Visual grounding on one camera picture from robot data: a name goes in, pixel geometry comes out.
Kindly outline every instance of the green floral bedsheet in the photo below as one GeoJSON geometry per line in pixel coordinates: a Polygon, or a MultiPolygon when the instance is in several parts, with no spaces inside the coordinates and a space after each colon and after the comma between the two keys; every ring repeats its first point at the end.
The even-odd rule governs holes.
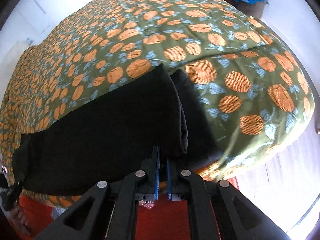
{"type": "MultiPolygon", "coordinates": [[[[94,0],[21,56],[5,93],[0,142],[8,179],[22,133],[163,63],[194,82],[223,157],[197,172],[217,180],[272,157],[306,128],[314,100],[269,28],[223,0],[94,0]]],[[[27,195],[69,206],[78,197],[27,195]]]]}

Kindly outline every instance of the floor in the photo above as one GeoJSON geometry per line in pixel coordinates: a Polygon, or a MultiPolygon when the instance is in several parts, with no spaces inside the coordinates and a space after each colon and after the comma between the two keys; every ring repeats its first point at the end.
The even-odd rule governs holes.
{"type": "MultiPolygon", "coordinates": [[[[14,45],[20,46],[20,50],[23,50],[23,46],[40,43],[57,23],[89,1],[91,0],[21,0],[0,31],[0,62],[4,62],[7,53],[14,45]]],[[[277,0],[270,0],[270,4],[275,6],[277,0]]],[[[270,23],[271,27],[275,26],[275,31],[280,37],[287,37],[285,41],[290,46],[299,45],[296,42],[299,33],[293,38],[279,31],[284,29],[281,28],[281,20],[272,18],[268,13],[265,15],[265,21],[270,23]]],[[[316,66],[312,63],[319,45],[311,43],[309,47],[308,53],[313,53],[313,58],[308,57],[308,53],[301,56],[300,47],[296,51],[299,59],[308,57],[308,60],[301,61],[303,65],[308,66],[306,68],[314,79],[314,71],[310,70],[310,66],[313,68],[316,66]]],[[[8,64],[0,64],[0,73],[5,73],[0,77],[1,98],[14,65],[11,62],[12,67],[8,68],[6,67],[8,64]]],[[[320,135],[315,133],[315,127],[317,125],[320,127],[318,116],[320,113],[315,113],[300,140],[293,143],[285,152],[277,154],[265,165],[237,176],[240,191],[284,231],[288,231],[298,221],[320,192],[320,155],[316,150],[320,149],[320,135]],[[305,145],[303,143],[305,140],[312,143],[305,145]]],[[[315,224],[319,211],[320,206],[316,206],[299,228],[289,232],[292,240],[304,239],[305,234],[315,224]]]]}

